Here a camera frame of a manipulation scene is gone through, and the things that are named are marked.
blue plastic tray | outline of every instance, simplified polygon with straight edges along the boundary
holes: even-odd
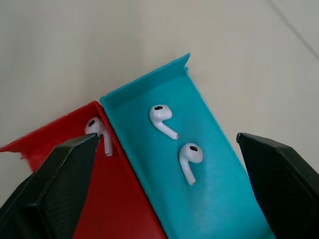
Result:
[[[187,75],[189,54],[101,98],[101,103],[170,239],[274,238],[239,159]],[[168,105],[172,140],[149,119]],[[189,186],[178,161],[188,142],[204,152]]]

red plastic container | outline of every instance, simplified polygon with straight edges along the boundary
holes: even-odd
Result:
[[[37,170],[55,145],[84,134],[92,117],[99,117],[113,140],[113,156],[98,145],[90,187],[74,239],[166,239],[130,163],[98,102],[78,110],[0,148],[20,152]]]

earbud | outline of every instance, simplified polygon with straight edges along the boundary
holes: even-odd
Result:
[[[203,161],[203,151],[194,143],[185,144],[179,152],[179,162],[189,185],[193,185],[196,180],[189,167],[188,162],[201,163]]]
[[[98,135],[103,135],[104,137],[104,151],[106,156],[112,156],[112,140],[109,133],[106,130],[106,127],[99,120],[99,118],[91,118],[85,127],[85,134],[97,133]]]
[[[168,120],[173,116],[170,108],[166,105],[156,105],[150,110],[150,118],[153,125],[161,132],[172,139],[178,138],[178,133],[163,124],[163,120]]]

white earbud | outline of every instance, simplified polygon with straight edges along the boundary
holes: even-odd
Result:
[[[163,120],[168,120],[173,116],[170,108],[166,105],[156,105],[150,110],[150,118],[153,125],[161,132],[172,139],[178,138],[178,133],[163,124]]]
[[[194,143],[185,144],[179,152],[179,162],[189,185],[193,185],[196,180],[189,167],[188,162],[201,163],[203,161],[203,151]]]
[[[91,118],[85,127],[85,133],[97,133],[98,135],[103,135],[104,137],[104,151],[106,156],[112,156],[112,140],[109,133],[106,130],[106,127],[99,120],[99,118]]]

red tray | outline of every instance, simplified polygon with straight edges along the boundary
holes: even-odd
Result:
[[[113,140],[113,156],[98,145],[88,196],[74,239],[166,239],[130,163],[98,102],[78,110],[0,148],[20,152],[37,170],[55,145],[84,134],[92,117],[102,119]]]

